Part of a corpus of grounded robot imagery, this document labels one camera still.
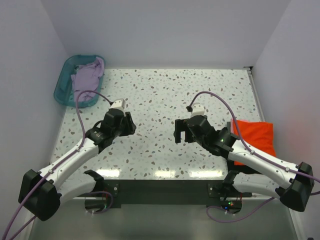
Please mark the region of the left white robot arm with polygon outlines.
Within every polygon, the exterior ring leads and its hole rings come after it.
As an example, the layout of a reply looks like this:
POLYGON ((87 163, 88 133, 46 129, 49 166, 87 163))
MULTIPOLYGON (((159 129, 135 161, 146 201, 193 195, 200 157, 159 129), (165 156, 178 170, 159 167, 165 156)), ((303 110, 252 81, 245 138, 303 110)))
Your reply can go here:
POLYGON ((135 131, 130 112, 110 108, 104 119, 89 129, 60 160, 40 171, 31 169, 24 174, 18 202, 41 221, 48 220, 65 196, 60 189, 63 183, 84 163, 112 145, 115 138, 133 135, 135 131))

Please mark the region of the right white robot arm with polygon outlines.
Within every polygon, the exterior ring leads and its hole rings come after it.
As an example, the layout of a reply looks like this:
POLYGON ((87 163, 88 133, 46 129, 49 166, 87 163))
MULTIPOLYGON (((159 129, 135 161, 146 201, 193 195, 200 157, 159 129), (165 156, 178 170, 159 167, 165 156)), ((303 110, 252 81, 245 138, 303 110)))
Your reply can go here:
POLYGON ((227 196, 257 193, 278 199, 294 211, 305 211, 315 184, 309 164, 286 162, 249 146, 226 127, 216 130, 203 115, 177 119, 174 127, 176 143, 181 142, 181 133, 185 133, 185 142, 198 143, 214 156, 240 162, 256 171, 251 175, 229 171, 222 185, 227 196))

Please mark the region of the purple t shirt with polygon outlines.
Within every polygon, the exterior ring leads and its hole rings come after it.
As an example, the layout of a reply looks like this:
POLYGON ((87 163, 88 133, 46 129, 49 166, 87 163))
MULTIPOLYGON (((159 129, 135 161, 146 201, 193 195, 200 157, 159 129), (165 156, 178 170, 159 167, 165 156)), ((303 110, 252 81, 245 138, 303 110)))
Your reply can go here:
POLYGON ((74 99, 78 99, 78 103, 91 101, 96 96, 104 70, 105 63, 100 57, 96 57, 91 63, 78 66, 76 73, 71 75, 74 99))

